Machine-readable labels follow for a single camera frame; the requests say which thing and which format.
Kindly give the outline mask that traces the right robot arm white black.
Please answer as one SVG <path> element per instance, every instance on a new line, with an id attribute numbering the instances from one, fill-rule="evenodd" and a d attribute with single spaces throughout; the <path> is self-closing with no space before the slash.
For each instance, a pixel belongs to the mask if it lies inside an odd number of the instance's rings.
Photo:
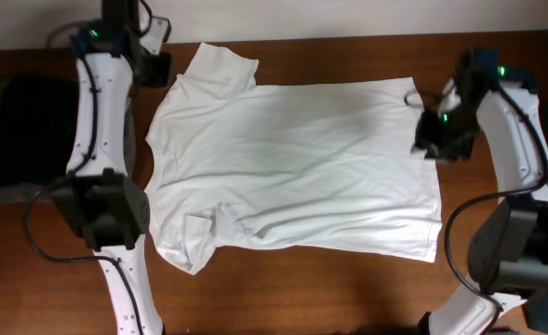
<path id="1" fill-rule="evenodd" d="M 425 314 L 420 334 L 498 334 L 520 308 L 548 334 L 548 105 L 533 73 L 503 66 L 494 50 L 464 53 L 436 108 L 419 120 L 413 147 L 438 163 L 470 157 L 483 134 L 498 183 L 495 211 L 476 231 L 459 287 Z"/>

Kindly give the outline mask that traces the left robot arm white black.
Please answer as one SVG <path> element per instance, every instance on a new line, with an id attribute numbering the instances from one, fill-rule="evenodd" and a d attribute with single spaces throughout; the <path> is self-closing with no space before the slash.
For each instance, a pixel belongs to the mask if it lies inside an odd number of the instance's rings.
<path id="1" fill-rule="evenodd" d="M 129 177 L 125 158 L 127 111 L 133 88 L 165 87 L 171 58 L 161 46 L 164 17 L 140 12 L 144 1 L 104 1 L 98 20 L 73 38 L 79 98 L 74 146 L 65 176 L 47 190 L 72 232 L 104 275 L 120 334 L 163 334 L 145 262 L 150 204 Z"/>

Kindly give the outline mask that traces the white robot print t-shirt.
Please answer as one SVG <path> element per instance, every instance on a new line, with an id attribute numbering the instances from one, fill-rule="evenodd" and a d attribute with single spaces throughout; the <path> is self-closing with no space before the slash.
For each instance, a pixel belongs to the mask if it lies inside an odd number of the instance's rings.
<path id="1" fill-rule="evenodd" d="M 155 112 L 157 253 L 191 275 L 220 247 L 434 261 L 441 195 L 435 163 L 413 150 L 413 80 L 260 86 L 258 67 L 201 44 Z"/>

